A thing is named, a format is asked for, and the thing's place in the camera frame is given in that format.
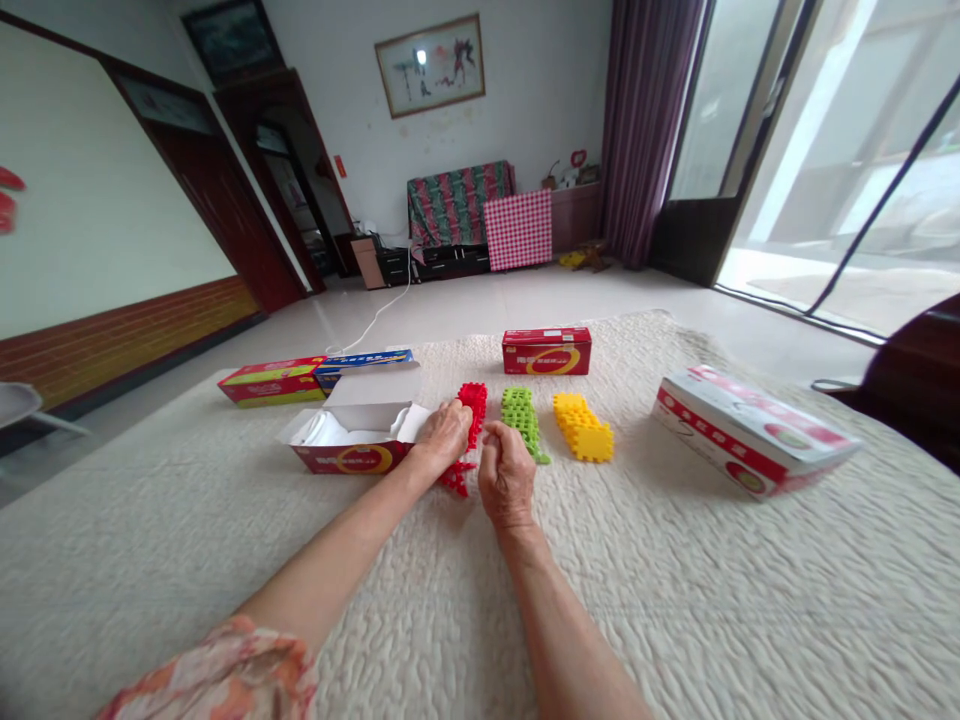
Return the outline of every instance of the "person's right hand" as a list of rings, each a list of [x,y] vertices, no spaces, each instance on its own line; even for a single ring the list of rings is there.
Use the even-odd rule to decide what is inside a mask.
[[[535,525],[533,478],[537,465],[523,438],[499,421],[487,423],[484,429],[487,436],[477,476],[483,509],[498,532]]]

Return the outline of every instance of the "yellow toy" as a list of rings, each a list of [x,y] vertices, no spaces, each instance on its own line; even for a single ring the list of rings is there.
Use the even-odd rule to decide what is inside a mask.
[[[579,250],[574,250],[573,252],[568,252],[566,255],[560,256],[560,264],[564,267],[573,268],[576,270],[580,267],[580,263],[586,260],[586,255],[584,255]]]
[[[583,395],[554,395],[553,414],[577,460],[607,462],[613,458],[613,430],[609,423],[600,424],[597,416],[587,407]]]

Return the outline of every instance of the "person's left hand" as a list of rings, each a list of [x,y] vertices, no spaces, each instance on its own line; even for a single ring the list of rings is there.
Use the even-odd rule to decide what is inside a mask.
[[[445,402],[420,428],[417,449],[435,458],[441,471],[446,470],[467,451],[472,422],[473,410],[459,400]]]

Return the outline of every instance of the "green plastic toy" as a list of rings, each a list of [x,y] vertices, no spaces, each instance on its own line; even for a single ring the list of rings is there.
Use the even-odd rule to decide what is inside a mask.
[[[505,424],[520,431],[523,444],[538,464],[549,465],[550,457],[540,450],[540,423],[537,422],[532,400],[530,388],[507,388],[503,391],[500,406],[502,419]]]

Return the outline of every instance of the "checkered board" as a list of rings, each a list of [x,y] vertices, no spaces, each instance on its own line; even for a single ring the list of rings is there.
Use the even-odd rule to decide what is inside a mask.
[[[552,207],[550,190],[511,195],[484,204],[491,270],[509,270],[553,259]]]

